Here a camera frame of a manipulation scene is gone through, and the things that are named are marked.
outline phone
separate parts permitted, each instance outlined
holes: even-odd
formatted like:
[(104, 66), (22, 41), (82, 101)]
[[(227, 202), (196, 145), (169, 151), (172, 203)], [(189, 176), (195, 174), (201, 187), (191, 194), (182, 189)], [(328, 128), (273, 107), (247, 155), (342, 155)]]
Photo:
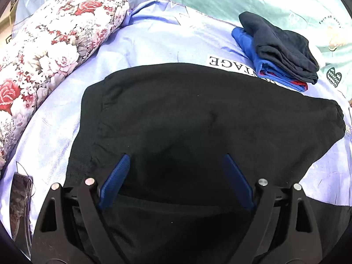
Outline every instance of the phone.
[(29, 209), (33, 179), (15, 173), (10, 193), (10, 228), (12, 240), (28, 258), (31, 256), (32, 235), (29, 225)]

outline green patterned heart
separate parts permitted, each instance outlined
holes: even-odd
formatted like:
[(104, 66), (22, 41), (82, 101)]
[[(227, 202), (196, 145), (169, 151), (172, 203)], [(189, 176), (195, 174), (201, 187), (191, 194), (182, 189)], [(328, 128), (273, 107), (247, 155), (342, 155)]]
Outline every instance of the green patterned heart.
[(342, 79), (342, 74), (341, 72), (335, 72), (335, 68), (330, 68), (326, 73), (326, 77), (330, 81), (330, 83), (336, 88)]

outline red rose print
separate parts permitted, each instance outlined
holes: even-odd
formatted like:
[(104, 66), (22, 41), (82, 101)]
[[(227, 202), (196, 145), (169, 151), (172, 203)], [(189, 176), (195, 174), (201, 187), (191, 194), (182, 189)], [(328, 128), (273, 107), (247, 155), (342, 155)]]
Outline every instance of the red rose print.
[(12, 79), (6, 79), (0, 86), (0, 110), (11, 113), (11, 105), (13, 101), (20, 96), (21, 89)]
[(23, 101), (26, 102), (25, 106), (26, 106), (27, 109), (30, 108), (33, 105), (33, 103), (35, 102), (35, 100), (36, 100), (35, 94), (29, 94), (27, 96), (22, 95), (21, 98), (23, 99)]
[(96, 33), (98, 39), (103, 39), (106, 34), (106, 29), (103, 29), (100, 33)]
[(104, 6), (104, 10), (108, 10), (109, 12), (112, 12), (113, 9), (113, 7)]
[(88, 0), (80, 3), (78, 9), (75, 12), (76, 16), (82, 15), (83, 13), (93, 13), (96, 8), (101, 7), (103, 4), (99, 1)]
[(60, 7), (59, 10), (58, 10), (58, 12), (60, 12), (61, 10), (63, 10), (63, 11), (68, 11), (68, 10), (71, 10), (72, 8), (73, 8), (72, 5), (66, 4), (66, 5)]
[(59, 41), (68, 41), (68, 36), (67, 36), (67, 35), (62, 35), (62, 36), (59, 38)]

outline metal rivet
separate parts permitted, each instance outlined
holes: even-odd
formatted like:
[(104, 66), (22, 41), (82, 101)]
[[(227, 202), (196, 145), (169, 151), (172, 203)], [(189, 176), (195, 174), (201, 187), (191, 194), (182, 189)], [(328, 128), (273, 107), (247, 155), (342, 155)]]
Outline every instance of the metal rivet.
[(52, 189), (52, 190), (57, 190), (59, 187), (60, 187), (60, 184), (59, 184), (59, 183), (55, 183), (55, 184), (52, 184), (52, 185), (51, 185), (51, 189)]
[(86, 180), (84, 181), (84, 183), (85, 183), (86, 185), (92, 185), (92, 184), (95, 183), (95, 179), (93, 179), (93, 178), (88, 178), (88, 179), (86, 179)]
[(268, 181), (266, 179), (260, 179), (258, 181), (258, 184), (260, 184), (261, 186), (265, 187), (268, 184)]
[(293, 185), (293, 188), (294, 188), (295, 190), (301, 190), (301, 189), (302, 189), (302, 186), (301, 186), (300, 184), (294, 184), (294, 185)]

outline folded navy fabric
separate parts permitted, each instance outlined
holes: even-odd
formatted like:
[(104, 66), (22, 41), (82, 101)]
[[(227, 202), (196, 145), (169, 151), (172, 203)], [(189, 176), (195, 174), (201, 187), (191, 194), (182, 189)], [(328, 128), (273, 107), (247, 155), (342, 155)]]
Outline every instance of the folded navy fabric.
[(260, 58), (254, 50), (253, 38), (243, 28), (236, 27), (231, 34), (244, 53), (253, 61), (258, 77), (274, 80), (299, 92), (304, 92), (308, 89), (306, 82), (299, 81), (271, 61)]
[(256, 53), (303, 82), (315, 84), (319, 65), (309, 50), (308, 40), (293, 31), (284, 31), (263, 17), (243, 12), (239, 20), (253, 37)]

